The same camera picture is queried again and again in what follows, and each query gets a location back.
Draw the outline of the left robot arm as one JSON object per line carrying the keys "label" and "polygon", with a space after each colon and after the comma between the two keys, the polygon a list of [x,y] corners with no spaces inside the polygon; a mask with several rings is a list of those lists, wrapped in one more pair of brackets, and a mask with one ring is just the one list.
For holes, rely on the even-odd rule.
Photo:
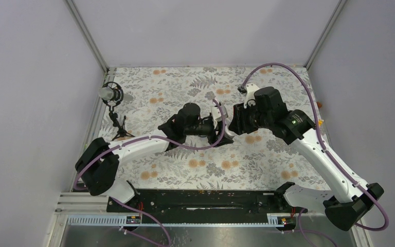
{"label": "left robot arm", "polygon": [[197,104],[186,103],[164,124],[146,135],[111,142],[102,137],[97,138],[75,165],[77,176],[74,189],[86,189],[91,196],[114,198],[124,210],[134,211],[139,205],[138,193],[130,182],[116,179],[119,166],[177,147],[199,151],[199,147],[185,145],[188,136],[206,137],[209,145],[203,150],[231,144],[236,134],[226,125],[227,117],[226,108],[217,101],[210,115],[205,118],[201,117],[201,109]]}

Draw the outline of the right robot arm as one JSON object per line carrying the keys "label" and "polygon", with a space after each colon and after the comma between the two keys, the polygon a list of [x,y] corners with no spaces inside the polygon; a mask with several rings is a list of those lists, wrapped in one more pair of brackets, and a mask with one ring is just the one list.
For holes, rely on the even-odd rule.
{"label": "right robot arm", "polygon": [[302,155],[321,175],[329,190],[314,190],[286,182],[275,191],[275,207],[282,212],[292,207],[324,214],[338,229],[348,231],[374,206],[384,193],[378,183],[358,176],[328,144],[319,140],[320,132],[302,110],[288,110],[280,92],[269,86],[240,86],[245,97],[234,105],[229,134],[250,134],[268,129],[291,149]]}

